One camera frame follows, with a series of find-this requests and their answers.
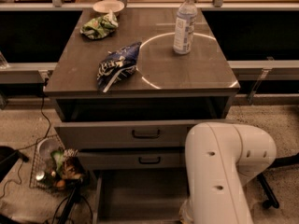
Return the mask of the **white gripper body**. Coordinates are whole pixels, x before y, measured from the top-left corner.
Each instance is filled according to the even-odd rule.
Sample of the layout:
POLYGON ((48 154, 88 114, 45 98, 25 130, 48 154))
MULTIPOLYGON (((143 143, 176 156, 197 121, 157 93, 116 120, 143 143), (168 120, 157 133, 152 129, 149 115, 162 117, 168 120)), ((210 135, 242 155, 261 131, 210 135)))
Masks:
POLYGON ((179 215, 179 220, 180 220, 181 224, 190 224, 187 200, 185 200, 184 203, 181 205, 178 215, 179 215))

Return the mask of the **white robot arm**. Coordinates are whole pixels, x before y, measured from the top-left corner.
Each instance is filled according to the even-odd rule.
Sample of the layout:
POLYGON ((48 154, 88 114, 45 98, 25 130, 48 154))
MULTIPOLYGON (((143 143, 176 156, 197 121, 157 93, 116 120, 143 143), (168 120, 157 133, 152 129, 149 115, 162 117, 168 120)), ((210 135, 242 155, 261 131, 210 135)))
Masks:
POLYGON ((245 124, 200 123, 185 141, 190 195, 180 207, 183 224, 253 224, 243 187, 275 160, 266 131, 245 124))

